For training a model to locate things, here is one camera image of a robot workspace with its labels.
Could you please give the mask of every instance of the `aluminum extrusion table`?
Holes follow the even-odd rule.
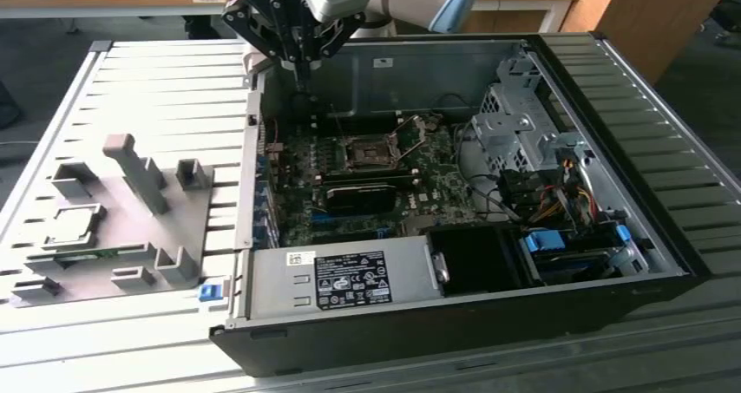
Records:
[[[726,192],[736,179],[609,43],[586,35],[545,39],[672,214],[698,230],[688,235],[716,273],[712,281],[599,332],[260,380],[244,376],[210,343],[207,330],[226,319],[227,304],[199,303],[195,289],[13,309],[3,300],[25,272],[17,273],[23,247],[9,246],[43,233],[43,222],[32,220],[53,209],[48,188],[29,184],[48,174],[53,159],[87,151],[97,124],[116,118],[139,131],[166,132],[140,140],[158,165],[198,157],[215,166],[203,274],[230,276],[238,259],[231,247],[247,100],[243,46],[238,41],[112,43],[111,48],[99,43],[0,214],[4,386],[128,393],[737,390],[741,206]]]

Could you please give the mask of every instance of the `warning label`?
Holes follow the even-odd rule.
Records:
[[[318,307],[323,311],[391,302],[383,252],[316,257]]]

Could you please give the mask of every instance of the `yellow wire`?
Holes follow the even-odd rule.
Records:
[[[541,215],[538,215],[538,217],[533,219],[530,222],[538,222],[541,219],[550,217],[555,213],[555,211],[558,211],[559,208],[561,208],[561,204],[554,204],[554,206],[547,208],[545,212],[541,213]]]
[[[589,193],[579,191],[579,195],[583,196],[587,199],[589,204],[591,204],[591,197],[589,196]]]

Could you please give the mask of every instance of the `blue latch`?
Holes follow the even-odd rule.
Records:
[[[525,243],[530,252],[562,250],[566,248],[561,233],[555,230],[533,231],[525,237]]]
[[[198,291],[198,300],[208,302],[210,300],[223,299],[223,286],[222,285],[202,285]]]
[[[630,230],[628,229],[626,226],[617,226],[615,231],[617,231],[617,235],[620,235],[621,240],[624,242],[630,241],[632,235],[630,235]]]

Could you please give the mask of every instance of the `robot end effector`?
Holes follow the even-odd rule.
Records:
[[[431,31],[458,29],[474,0],[231,0],[222,19],[274,62],[294,72],[307,92],[310,71],[366,23],[364,10]]]

